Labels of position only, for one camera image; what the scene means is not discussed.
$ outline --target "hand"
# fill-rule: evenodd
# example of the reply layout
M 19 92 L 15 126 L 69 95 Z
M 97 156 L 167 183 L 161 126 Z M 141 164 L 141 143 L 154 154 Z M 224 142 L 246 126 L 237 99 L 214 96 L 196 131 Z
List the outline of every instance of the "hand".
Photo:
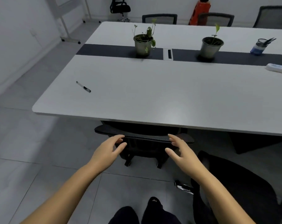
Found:
M 207 170 L 200 162 L 193 150 L 179 137 L 168 134 L 169 140 L 173 146 L 179 147 L 180 156 L 178 156 L 172 149 L 165 148 L 166 153 L 174 160 L 180 169 L 196 180 L 200 177 L 204 170 Z
M 93 153 L 91 160 L 87 165 L 92 166 L 100 174 L 115 161 L 117 156 L 124 150 L 126 142 L 121 143 L 124 135 L 115 135 L 105 140 Z M 121 143 L 115 151 L 113 147 L 115 143 Z

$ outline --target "potted plant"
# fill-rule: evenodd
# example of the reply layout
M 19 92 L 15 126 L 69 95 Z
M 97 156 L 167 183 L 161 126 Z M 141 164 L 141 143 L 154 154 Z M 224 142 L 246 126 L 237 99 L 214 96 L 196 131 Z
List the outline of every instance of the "potted plant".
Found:
M 142 32 L 142 34 L 139 35 L 135 35 L 137 25 L 134 26 L 135 26 L 135 31 L 133 31 L 134 33 L 133 39 L 135 41 L 137 55 L 144 57 L 148 56 L 150 54 L 151 46 L 152 47 L 156 46 L 156 41 L 152 37 L 152 35 L 154 34 L 152 28 L 154 30 L 156 27 L 156 19 L 152 19 L 152 27 L 149 26 L 145 33 Z
M 216 38 L 217 32 L 220 30 L 220 26 L 216 23 L 216 34 L 212 37 L 205 37 L 202 39 L 201 50 L 199 56 L 206 59 L 213 59 L 215 54 L 219 51 L 224 42 Z

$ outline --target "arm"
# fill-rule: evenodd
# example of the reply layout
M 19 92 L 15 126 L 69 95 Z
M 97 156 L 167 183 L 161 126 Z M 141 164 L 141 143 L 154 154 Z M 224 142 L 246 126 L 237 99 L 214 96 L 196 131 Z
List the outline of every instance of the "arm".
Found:
M 115 143 L 122 142 L 124 135 L 116 135 L 104 141 L 94 152 L 88 164 L 80 168 L 62 187 L 21 224 L 67 224 L 73 211 L 91 182 L 107 169 L 125 148 L 120 144 L 115 151 Z
M 255 224 L 221 182 L 213 176 L 197 158 L 196 154 L 180 138 L 169 134 L 172 145 L 179 147 L 180 156 L 172 149 L 166 153 L 174 162 L 204 190 L 210 206 L 220 224 Z

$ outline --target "mesh chair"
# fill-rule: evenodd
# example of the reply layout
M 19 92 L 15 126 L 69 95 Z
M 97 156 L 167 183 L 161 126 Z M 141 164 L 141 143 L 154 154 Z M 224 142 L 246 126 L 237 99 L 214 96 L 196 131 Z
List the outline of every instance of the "mesh chair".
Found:
M 112 0 L 110 5 L 110 12 L 111 13 L 121 13 L 122 19 L 118 20 L 120 22 L 129 22 L 128 18 L 124 18 L 124 12 L 130 12 L 130 6 L 124 0 Z
M 176 134 L 184 139 L 187 144 L 194 143 L 194 139 L 187 135 L 187 129 L 178 127 L 152 126 L 135 123 L 122 123 L 102 121 L 103 125 L 94 129 L 96 133 L 109 137 L 122 134 L 123 142 L 127 143 L 120 157 L 126 160 L 125 166 L 129 166 L 134 156 L 142 156 L 157 159 L 157 167 L 161 168 L 169 156 L 165 148 L 176 149 L 169 141 L 168 134 Z
M 261 6 L 253 28 L 282 29 L 282 6 Z
M 231 26 L 233 23 L 234 15 L 208 12 L 198 15 L 198 26 L 215 26 L 216 23 L 219 26 Z
M 152 19 L 156 19 L 156 23 L 160 24 L 176 24 L 176 14 L 150 14 L 142 16 L 142 23 L 151 23 Z
M 256 224 L 280 224 L 282 202 L 272 186 L 258 175 L 229 160 L 204 151 L 198 154 L 202 164 L 225 186 Z M 193 213 L 196 224 L 218 224 L 200 185 L 191 179 L 192 187 L 175 182 L 177 188 L 194 195 Z

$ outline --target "pen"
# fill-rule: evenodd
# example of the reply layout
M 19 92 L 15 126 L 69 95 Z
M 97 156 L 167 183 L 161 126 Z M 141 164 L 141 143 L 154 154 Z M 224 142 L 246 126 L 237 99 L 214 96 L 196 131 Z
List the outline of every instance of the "pen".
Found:
M 77 84 L 78 84 L 80 87 L 82 87 L 84 90 L 86 90 L 87 92 L 91 93 L 91 90 L 89 90 L 87 87 L 83 86 L 83 85 L 82 85 L 81 83 L 79 83 L 78 81 L 77 81 Z

